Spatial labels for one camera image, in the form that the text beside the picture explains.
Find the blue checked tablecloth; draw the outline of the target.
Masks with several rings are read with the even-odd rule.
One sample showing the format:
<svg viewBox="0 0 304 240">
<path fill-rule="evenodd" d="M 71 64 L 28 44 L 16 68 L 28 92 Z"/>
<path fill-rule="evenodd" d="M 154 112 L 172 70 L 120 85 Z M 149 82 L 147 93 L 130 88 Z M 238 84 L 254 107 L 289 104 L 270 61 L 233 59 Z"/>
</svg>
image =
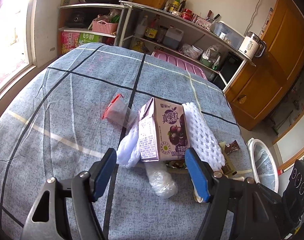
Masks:
<svg viewBox="0 0 304 240">
<path fill-rule="evenodd" d="M 121 94 L 138 111 L 150 98 L 193 102 L 219 142 L 237 141 L 230 156 L 238 176 L 253 172 L 246 143 L 222 90 L 150 55 L 101 43 L 80 46 L 38 74 L 0 117 L 0 226 L 19 239 L 48 178 L 88 170 L 127 130 L 102 119 Z M 160 198 L 143 165 L 117 168 L 94 204 L 108 239 L 194 239 L 207 209 L 187 172 L 175 171 L 178 193 Z"/>
</svg>

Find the white metal shelf rack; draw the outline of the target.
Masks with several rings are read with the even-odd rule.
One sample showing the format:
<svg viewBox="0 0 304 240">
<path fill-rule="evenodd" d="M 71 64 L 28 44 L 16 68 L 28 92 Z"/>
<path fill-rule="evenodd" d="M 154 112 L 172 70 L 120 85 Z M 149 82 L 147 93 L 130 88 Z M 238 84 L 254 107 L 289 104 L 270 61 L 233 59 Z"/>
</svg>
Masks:
<svg viewBox="0 0 304 240">
<path fill-rule="evenodd" d="M 209 27 L 127 1 L 60 6 L 59 55 L 86 42 L 104 42 L 152 55 L 203 77 L 223 91 L 247 63 L 252 63 Z"/>
</svg>

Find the white jerry can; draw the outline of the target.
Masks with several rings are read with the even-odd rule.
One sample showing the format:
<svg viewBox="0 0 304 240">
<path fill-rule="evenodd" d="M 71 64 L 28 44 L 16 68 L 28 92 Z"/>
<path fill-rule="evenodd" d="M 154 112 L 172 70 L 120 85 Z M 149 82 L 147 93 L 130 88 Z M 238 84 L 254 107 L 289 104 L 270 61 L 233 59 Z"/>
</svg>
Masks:
<svg viewBox="0 0 304 240">
<path fill-rule="evenodd" d="M 184 35 L 184 31 L 178 28 L 175 28 L 173 25 L 169 27 L 166 31 L 165 37 L 163 39 L 163 44 L 173 50 L 176 50 L 179 46 Z"/>
</svg>

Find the soy sauce bottle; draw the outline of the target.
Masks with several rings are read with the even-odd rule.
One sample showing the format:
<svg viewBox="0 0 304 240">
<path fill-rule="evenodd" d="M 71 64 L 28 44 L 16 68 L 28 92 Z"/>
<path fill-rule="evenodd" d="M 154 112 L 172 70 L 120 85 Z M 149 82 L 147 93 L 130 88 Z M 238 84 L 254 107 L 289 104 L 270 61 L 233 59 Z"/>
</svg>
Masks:
<svg viewBox="0 0 304 240">
<path fill-rule="evenodd" d="M 145 29 L 144 37 L 147 40 L 154 40 L 156 38 L 159 29 L 159 20 L 160 16 L 156 15 Z"/>
</svg>

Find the beige tube package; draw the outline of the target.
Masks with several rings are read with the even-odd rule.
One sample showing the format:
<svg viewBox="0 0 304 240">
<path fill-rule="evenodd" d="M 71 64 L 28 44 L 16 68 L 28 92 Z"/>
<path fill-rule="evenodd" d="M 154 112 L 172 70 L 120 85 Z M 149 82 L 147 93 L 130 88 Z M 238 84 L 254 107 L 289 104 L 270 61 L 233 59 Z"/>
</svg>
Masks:
<svg viewBox="0 0 304 240">
<path fill-rule="evenodd" d="M 223 167 L 221 167 L 221 170 L 223 171 L 223 174 L 225 176 L 227 176 L 228 178 L 235 176 L 237 174 L 237 171 L 233 165 L 233 163 L 230 161 L 230 158 L 228 157 L 228 155 L 225 153 L 225 147 L 226 147 L 226 143 L 223 142 L 219 142 L 222 154 L 224 156 L 224 161 L 225 161 L 225 165 Z"/>
</svg>

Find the wooden door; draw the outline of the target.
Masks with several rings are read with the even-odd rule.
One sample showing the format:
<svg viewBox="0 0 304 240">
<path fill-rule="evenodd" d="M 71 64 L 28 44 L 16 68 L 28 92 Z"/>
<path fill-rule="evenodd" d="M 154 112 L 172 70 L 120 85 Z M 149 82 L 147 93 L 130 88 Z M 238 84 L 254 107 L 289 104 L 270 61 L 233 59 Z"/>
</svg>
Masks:
<svg viewBox="0 0 304 240">
<path fill-rule="evenodd" d="M 304 17 L 294 1 L 277 0 L 262 39 L 262 57 L 246 63 L 225 91 L 236 121 L 248 130 L 271 113 L 304 65 Z"/>
</svg>

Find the white electric kettle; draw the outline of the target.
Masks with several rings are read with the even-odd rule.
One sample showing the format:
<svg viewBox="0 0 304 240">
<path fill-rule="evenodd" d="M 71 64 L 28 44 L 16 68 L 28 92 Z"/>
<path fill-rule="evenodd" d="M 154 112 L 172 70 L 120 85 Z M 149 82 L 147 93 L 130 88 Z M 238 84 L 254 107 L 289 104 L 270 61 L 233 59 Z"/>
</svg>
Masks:
<svg viewBox="0 0 304 240">
<path fill-rule="evenodd" d="M 266 50 L 266 43 L 260 39 L 258 35 L 249 31 L 243 42 L 241 43 L 238 51 L 242 53 L 247 59 L 252 60 L 263 56 Z"/>
</svg>

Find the clear plastic bottle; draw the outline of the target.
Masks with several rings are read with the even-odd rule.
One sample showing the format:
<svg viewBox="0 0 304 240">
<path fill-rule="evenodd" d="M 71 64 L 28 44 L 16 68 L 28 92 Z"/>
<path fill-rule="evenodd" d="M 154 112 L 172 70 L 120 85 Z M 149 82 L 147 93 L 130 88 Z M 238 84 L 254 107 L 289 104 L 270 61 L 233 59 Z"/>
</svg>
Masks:
<svg viewBox="0 0 304 240">
<path fill-rule="evenodd" d="M 144 163 L 149 183 L 155 194 L 163 199 L 168 199 L 178 192 L 177 183 L 167 171 L 162 161 L 151 161 Z"/>
</svg>

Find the pink plastic basket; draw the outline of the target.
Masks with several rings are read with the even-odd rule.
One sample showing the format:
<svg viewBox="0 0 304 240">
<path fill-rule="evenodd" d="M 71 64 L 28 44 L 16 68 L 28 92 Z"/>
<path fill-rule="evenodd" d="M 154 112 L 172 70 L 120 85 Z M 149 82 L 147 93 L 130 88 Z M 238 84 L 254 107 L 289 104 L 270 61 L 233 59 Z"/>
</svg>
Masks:
<svg viewBox="0 0 304 240">
<path fill-rule="evenodd" d="M 103 20 L 92 22 L 92 30 L 96 33 L 112 35 L 117 31 L 117 27 L 117 23 L 110 23 Z"/>
</svg>

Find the clear plastic storage bin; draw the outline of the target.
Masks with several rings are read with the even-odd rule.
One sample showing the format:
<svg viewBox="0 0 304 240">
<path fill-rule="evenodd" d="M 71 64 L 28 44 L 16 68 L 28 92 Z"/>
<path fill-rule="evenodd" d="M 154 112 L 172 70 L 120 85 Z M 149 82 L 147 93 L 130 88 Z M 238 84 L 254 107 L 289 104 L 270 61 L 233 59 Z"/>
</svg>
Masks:
<svg viewBox="0 0 304 240">
<path fill-rule="evenodd" d="M 225 24 L 223 21 L 219 21 L 214 24 L 213 33 L 224 42 L 228 43 L 235 50 L 240 48 L 241 43 L 245 38 L 238 31 Z"/>
</svg>

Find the red lid plastic cup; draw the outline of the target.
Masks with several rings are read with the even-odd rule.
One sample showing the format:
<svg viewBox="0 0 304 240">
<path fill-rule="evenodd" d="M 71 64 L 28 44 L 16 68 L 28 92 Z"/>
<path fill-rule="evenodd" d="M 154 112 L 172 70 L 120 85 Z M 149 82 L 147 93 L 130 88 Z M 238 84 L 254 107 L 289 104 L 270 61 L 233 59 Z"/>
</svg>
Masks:
<svg viewBox="0 0 304 240">
<path fill-rule="evenodd" d="M 123 101 L 122 94 L 117 94 L 103 112 L 102 119 L 129 128 L 136 120 L 137 113 Z"/>
</svg>

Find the purple milk carton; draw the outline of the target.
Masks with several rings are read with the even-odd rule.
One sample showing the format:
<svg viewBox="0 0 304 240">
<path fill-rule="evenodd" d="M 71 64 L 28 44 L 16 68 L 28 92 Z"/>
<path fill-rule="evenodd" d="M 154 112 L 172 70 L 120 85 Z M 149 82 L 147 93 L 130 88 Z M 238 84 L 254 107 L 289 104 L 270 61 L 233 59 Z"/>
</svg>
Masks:
<svg viewBox="0 0 304 240">
<path fill-rule="evenodd" d="M 140 111 L 138 146 L 141 161 L 184 159 L 190 148 L 183 106 L 151 98 Z"/>
</svg>

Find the white foam fruit net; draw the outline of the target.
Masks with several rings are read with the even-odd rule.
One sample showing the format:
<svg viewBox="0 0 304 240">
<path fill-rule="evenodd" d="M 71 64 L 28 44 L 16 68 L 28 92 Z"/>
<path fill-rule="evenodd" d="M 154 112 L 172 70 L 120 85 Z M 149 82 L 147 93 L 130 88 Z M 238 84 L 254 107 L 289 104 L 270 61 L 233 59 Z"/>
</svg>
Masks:
<svg viewBox="0 0 304 240">
<path fill-rule="evenodd" d="M 202 161 L 210 165 L 213 171 L 220 170 L 225 165 L 225 159 L 214 133 L 195 103 L 187 102 L 182 106 L 190 146 Z"/>
</svg>

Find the green snack packet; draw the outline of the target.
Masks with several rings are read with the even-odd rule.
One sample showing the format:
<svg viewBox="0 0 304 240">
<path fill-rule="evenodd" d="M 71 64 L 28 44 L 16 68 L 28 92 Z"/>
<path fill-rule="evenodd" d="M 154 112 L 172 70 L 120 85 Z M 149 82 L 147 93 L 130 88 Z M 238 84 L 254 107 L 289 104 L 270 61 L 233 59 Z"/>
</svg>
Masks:
<svg viewBox="0 0 304 240">
<path fill-rule="evenodd" d="M 168 172 L 170 173 L 185 174 L 188 172 L 185 161 L 183 159 L 166 161 L 165 165 Z"/>
</svg>

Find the white trash bin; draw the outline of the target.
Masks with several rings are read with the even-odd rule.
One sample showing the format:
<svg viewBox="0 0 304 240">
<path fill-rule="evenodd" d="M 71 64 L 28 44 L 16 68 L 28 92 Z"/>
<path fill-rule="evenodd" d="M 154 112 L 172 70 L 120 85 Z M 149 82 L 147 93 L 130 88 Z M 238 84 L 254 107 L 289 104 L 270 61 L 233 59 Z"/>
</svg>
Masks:
<svg viewBox="0 0 304 240">
<path fill-rule="evenodd" d="M 261 140 L 254 138 L 247 141 L 247 147 L 255 182 L 277 193 L 279 190 L 279 176 L 270 150 Z"/>
</svg>

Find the brown chocolate bar wrapper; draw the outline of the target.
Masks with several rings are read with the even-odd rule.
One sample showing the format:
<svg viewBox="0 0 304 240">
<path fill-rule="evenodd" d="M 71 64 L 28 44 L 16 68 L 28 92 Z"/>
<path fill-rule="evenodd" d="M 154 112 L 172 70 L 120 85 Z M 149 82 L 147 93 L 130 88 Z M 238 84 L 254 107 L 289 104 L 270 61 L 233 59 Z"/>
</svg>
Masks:
<svg viewBox="0 0 304 240">
<path fill-rule="evenodd" d="M 234 140 L 233 142 L 226 144 L 224 147 L 224 152 L 225 154 L 230 154 L 232 152 L 236 152 L 240 149 L 239 144 L 237 143 L 236 140 Z"/>
</svg>

